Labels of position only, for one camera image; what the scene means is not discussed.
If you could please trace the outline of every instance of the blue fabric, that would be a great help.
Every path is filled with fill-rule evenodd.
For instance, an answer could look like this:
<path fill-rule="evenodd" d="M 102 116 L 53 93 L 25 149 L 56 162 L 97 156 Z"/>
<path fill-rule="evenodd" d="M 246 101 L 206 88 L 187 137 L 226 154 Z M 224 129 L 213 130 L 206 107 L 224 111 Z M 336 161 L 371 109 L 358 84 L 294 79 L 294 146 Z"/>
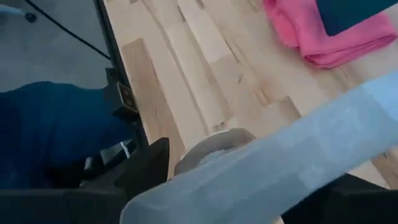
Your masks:
<path fill-rule="evenodd" d="M 106 109 L 103 90 L 38 82 L 0 93 L 0 189 L 49 187 L 63 167 L 131 139 Z"/>

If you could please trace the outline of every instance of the pink cloth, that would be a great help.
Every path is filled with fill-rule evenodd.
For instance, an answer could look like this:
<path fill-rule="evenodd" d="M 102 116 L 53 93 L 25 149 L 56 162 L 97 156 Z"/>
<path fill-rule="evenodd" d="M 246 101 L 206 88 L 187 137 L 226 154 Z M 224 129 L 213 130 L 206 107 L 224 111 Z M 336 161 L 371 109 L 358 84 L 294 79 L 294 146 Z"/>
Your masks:
<path fill-rule="evenodd" d="M 339 66 L 397 38 L 383 13 L 329 37 L 315 0 L 264 0 L 264 5 L 280 41 L 288 47 L 299 48 L 302 57 L 316 67 Z"/>

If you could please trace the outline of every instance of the gray floor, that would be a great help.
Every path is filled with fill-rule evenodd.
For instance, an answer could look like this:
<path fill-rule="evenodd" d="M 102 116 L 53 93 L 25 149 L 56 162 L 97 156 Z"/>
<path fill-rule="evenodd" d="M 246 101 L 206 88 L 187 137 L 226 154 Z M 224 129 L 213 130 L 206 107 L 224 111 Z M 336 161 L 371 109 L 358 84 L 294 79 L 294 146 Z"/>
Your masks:
<path fill-rule="evenodd" d="M 108 54 L 93 0 L 32 2 Z M 35 12 L 26 3 L 22 7 Z M 104 68 L 110 63 L 36 14 L 33 24 L 21 16 L 0 14 L 0 91 L 44 80 L 83 88 L 105 86 Z"/>

